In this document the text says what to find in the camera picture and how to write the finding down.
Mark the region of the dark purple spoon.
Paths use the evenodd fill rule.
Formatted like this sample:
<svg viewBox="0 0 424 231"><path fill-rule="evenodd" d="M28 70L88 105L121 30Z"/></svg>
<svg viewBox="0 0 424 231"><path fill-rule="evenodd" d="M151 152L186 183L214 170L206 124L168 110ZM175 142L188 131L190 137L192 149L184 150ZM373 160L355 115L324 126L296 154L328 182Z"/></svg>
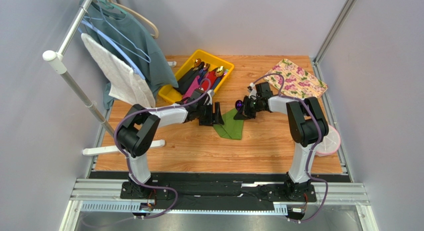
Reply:
<svg viewBox="0 0 424 231"><path fill-rule="evenodd" d="M239 111L243 106L243 101L242 100L237 100L235 102L235 108Z"/></svg>

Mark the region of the green paper napkin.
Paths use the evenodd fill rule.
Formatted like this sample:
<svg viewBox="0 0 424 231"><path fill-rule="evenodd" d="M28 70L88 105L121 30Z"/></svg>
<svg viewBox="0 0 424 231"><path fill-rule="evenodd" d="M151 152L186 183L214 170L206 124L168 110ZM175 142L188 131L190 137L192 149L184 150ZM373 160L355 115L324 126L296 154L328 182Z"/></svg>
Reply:
<svg viewBox="0 0 424 231"><path fill-rule="evenodd" d="M222 115L224 125L216 124L213 126L214 130L221 138L242 140L244 120L235 120L234 116L236 114L236 109L226 112Z"/></svg>

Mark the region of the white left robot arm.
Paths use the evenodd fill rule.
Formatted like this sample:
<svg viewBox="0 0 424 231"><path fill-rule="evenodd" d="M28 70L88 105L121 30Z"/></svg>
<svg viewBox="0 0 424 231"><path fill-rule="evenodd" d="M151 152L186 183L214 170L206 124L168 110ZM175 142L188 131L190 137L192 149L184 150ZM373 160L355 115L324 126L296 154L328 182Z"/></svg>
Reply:
<svg viewBox="0 0 424 231"><path fill-rule="evenodd" d="M196 89L190 97L176 104L159 108L144 108L135 104L115 129L113 139L125 156L129 170L123 184L122 197L146 198L156 187L149 184L151 172L147 161L157 129L172 124L198 120L199 125L223 125L218 102L212 101L213 90Z"/></svg>

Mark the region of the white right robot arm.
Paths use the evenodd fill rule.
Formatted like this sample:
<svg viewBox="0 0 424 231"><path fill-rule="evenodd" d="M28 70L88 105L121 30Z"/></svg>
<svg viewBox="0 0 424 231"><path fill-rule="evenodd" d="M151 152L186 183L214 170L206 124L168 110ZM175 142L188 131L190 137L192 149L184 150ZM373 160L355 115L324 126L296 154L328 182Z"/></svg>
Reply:
<svg viewBox="0 0 424 231"><path fill-rule="evenodd" d="M290 134L295 142L291 168L284 182L283 194L298 200L311 191L311 168L316 147L329 133L329 126L316 97L305 99L273 94L267 82L252 84L249 95L235 103L235 120L256 118L262 111L281 113L288 117Z"/></svg>

